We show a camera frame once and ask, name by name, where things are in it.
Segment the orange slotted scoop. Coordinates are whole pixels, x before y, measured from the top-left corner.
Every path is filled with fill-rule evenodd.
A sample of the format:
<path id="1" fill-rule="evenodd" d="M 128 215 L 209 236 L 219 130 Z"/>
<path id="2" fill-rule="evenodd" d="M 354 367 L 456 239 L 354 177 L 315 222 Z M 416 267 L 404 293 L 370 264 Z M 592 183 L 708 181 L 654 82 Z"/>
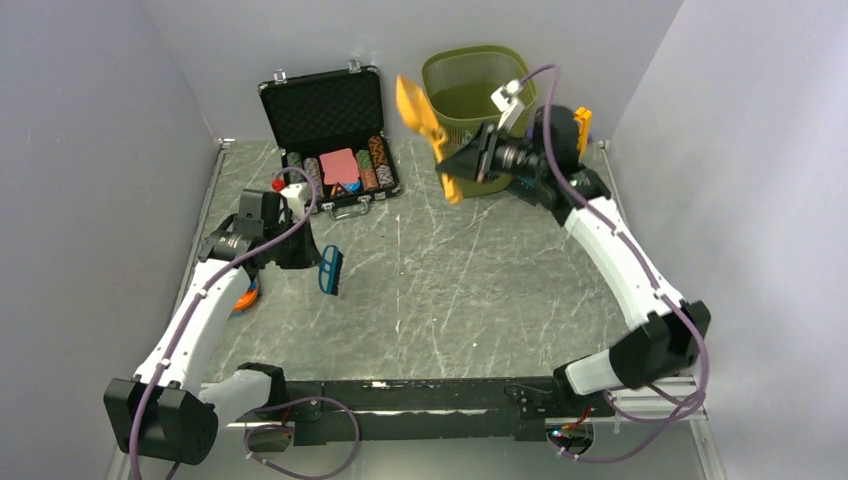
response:
<path id="1" fill-rule="evenodd" d="M 452 205 L 460 203 L 463 200 L 460 187 L 450 175 L 440 170 L 445 159 L 444 146 L 448 136 L 423 88 L 412 79 L 398 75 L 395 83 L 395 105 L 406 127 L 430 144 L 445 199 Z"/>

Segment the toy brick construction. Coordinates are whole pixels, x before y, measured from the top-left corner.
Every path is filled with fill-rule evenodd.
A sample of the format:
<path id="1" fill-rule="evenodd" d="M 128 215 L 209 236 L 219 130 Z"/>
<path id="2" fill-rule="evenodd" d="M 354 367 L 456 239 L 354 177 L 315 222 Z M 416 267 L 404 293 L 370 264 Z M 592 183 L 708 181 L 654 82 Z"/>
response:
<path id="1" fill-rule="evenodd" d="M 544 152 L 543 113 L 543 107 L 537 108 L 533 123 L 524 132 L 524 138 L 538 146 L 541 152 Z M 582 151 L 579 146 L 582 123 L 575 119 L 574 111 L 569 107 L 554 104 L 551 107 L 550 127 L 552 148 L 561 173 L 568 177 L 582 170 L 584 166 L 580 163 Z M 540 201 L 536 186 L 537 182 L 533 179 L 514 177 L 506 191 L 531 205 L 536 205 Z"/>

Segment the orange toy with blocks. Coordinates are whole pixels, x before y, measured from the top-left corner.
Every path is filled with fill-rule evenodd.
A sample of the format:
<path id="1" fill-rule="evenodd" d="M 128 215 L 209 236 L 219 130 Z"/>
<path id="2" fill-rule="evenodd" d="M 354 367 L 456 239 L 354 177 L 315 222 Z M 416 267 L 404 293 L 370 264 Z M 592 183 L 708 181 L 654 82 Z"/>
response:
<path id="1" fill-rule="evenodd" d="M 232 315 L 241 315 L 252 308 L 261 298 L 261 287 L 259 280 L 251 282 L 246 292 L 238 299 L 231 312 Z"/>

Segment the blue hand brush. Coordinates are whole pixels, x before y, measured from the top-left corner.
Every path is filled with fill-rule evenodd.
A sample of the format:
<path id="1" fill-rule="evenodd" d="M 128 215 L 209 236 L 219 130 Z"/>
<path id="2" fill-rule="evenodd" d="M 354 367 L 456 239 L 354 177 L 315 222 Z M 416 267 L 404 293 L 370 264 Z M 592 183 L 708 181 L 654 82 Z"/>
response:
<path id="1" fill-rule="evenodd" d="M 326 295 L 337 296 L 344 263 L 344 254 L 336 245 L 327 245 L 322 252 L 318 271 L 320 290 Z"/>

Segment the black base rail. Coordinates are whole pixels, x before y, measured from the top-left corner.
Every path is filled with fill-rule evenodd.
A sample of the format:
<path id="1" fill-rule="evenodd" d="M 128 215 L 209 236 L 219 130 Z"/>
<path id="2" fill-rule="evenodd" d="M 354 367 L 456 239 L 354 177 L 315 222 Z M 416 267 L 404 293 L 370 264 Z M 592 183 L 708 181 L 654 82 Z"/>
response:
<path id="1" fill-rule="evenodd" d="M 296 406 L 248 412 L 238 422 L 286 420 L 297 446 L 364 441 L 510 437 L 542 441 L 548 429 L 586 414 L 613 417 L 601 394 L 566 402 L 550 377 L 289 381 Z"/>

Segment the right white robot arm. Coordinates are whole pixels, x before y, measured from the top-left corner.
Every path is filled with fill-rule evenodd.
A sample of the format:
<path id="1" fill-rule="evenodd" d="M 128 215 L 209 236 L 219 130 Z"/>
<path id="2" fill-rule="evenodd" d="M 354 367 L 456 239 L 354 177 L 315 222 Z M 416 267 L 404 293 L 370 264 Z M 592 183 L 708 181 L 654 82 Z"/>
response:
<path id="1" fill-rule="evenodd" d="M 500 118 L 484 122 L 437 170 L 477 183 L 500 174 L 527 182 L 531 201 L 548 209 L 578 241 L 613 292 L 627 334 L 606 350 L 553 373 L 553 406 L 572 416 L 589 404 L 591 394 L 641 388 L 691 367 L 711 317 L 703 302 L 687 301 L 661 277 L 632 237 L 610 189 L 582 163 L 587 110 L 542 107 L 531 134 L 515 136 L 508 129 L 524 109 L 521 90 L 518 80 L 497 88 L 491 101 Z"/>

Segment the black poker chip case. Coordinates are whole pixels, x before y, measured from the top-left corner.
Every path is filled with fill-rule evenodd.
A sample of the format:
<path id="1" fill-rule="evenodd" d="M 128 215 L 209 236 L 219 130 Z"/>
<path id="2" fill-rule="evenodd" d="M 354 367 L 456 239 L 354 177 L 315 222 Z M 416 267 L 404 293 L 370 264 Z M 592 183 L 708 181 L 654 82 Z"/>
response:
<path id="1" fill-rule="evenodd" d="M 364 215 L 402 193 L 385 135 L 377 67 L 351 60 L 341 70 L 297 77 L 278 70 L 257 93 L 281 164 L 307 171 L 284 179 L 316 181 L 318 211 L 335 220 Z"/>

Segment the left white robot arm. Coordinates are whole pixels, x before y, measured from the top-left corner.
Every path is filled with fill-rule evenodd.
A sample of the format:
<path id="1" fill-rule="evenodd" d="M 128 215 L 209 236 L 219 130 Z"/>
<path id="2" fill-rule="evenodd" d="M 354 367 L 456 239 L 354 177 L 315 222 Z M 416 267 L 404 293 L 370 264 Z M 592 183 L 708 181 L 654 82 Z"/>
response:
<path id="1" fill-rule="evenodd" d="M 237 212 L 201 243 L 181 304 L 165 333 L 129 379 L 113 379 L 103 400 L 119 449 L 140 457 L 201 463 L 218 431 L 253 411 L 279 417 L 289 399 L 280 367 L 248 362 L 203 387 L 207 362 L 239 299 L 267 265 L 310 269 L 321 261 L 309 213 L 312 188 L 245 189 Z"/>

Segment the green mesh waste basket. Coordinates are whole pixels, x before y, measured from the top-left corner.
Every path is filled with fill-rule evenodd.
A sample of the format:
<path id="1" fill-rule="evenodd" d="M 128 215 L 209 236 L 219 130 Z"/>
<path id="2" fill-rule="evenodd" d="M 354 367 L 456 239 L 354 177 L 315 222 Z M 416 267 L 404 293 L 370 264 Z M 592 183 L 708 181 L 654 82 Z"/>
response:
<path id="1" fill-rule="evenodd" d="M 501 112 L 492 102 L 491 94 L 529 73 L 517 52 L 499 45 L 463 47 L 431 56 L 422 66 L 423 90 L 445 133 L 445 142 L 440 146 L 443 159 L 457 153 L 471 141 L 484 121 L 497 124 Z M 523 87 L 518 98 L 525 109 L 510 133 L 523 136 L 536 100 L 533 80 Z M 461 178 L 450 181 L 445 178 L 440 175 L 439 181 L 446 198 L 448 191 L 459 195 L 459 200 L 448 200 L 452 204 L 503 191 L 512 180 L 510 176 L 502 175 L 491 183 L 478 184 Z"/>

